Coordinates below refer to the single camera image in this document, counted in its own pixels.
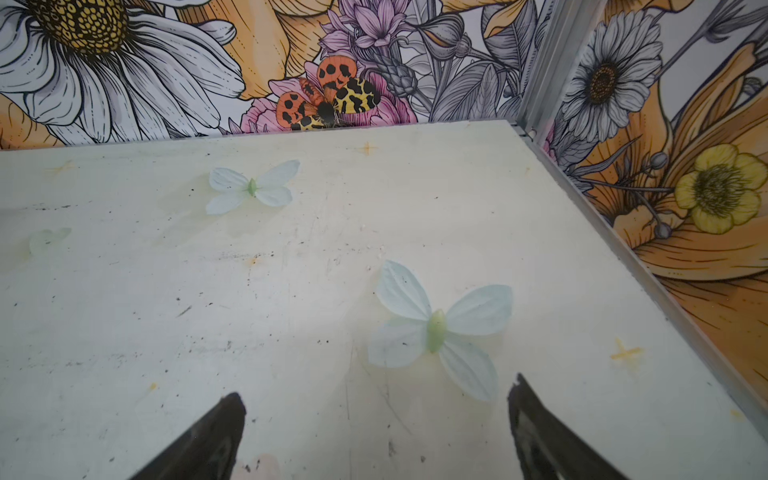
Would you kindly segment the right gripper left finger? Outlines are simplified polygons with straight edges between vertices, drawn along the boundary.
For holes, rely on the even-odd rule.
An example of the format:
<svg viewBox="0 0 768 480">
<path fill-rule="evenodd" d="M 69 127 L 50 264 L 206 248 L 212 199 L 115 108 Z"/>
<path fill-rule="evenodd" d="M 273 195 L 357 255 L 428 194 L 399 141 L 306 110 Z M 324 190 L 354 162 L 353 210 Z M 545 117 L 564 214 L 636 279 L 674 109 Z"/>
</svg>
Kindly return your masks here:
<svg viewBox="0 0 768 480">
<path fill-rule="evenodd" d="M 228 480 L 245 427 L 240 395 L 223 397 L 131 480 Z"/>
</svg>

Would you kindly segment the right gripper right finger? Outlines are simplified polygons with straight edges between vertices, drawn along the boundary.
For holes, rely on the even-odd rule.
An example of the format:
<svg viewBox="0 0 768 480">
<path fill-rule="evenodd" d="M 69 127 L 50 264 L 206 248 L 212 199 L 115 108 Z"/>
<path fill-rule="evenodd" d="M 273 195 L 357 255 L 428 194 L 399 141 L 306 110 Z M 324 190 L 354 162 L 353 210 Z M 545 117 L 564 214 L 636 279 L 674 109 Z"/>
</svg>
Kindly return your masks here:
<svg viewBox="0 0 768 480">
<path fill-rule="evenodd" d="M 626 476 L 551 413 L 519 374 L 507 396 L 511 435 L 525 480 Z"/>
</svg>

